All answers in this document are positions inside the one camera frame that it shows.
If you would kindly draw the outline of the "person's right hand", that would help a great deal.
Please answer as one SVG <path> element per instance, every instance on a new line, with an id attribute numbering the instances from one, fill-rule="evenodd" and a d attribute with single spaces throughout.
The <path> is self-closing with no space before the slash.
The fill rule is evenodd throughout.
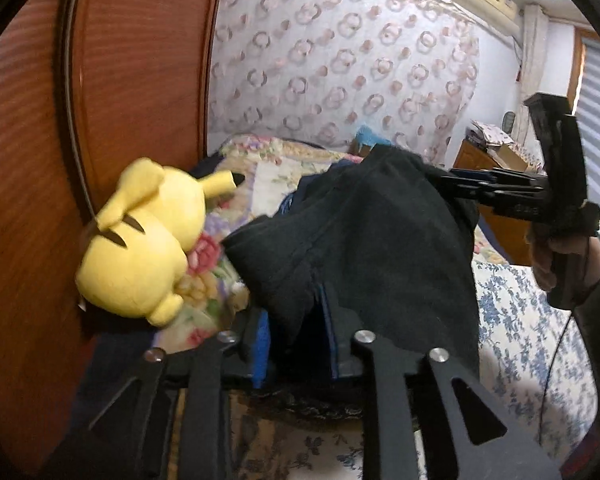
<path id="1" fill-rule="evenodd" d="M 588 290 L 600 281 L 600 240 L 595 236 L 571 235 L 565 238 L 542 236 L 540 228 L 528 231 L 532 272 L 539 288 L 553 290 L 564 279 L 565 272 L 556 271 L 558 260 L 566 266 L 574 264 L 577 290 Z"/>

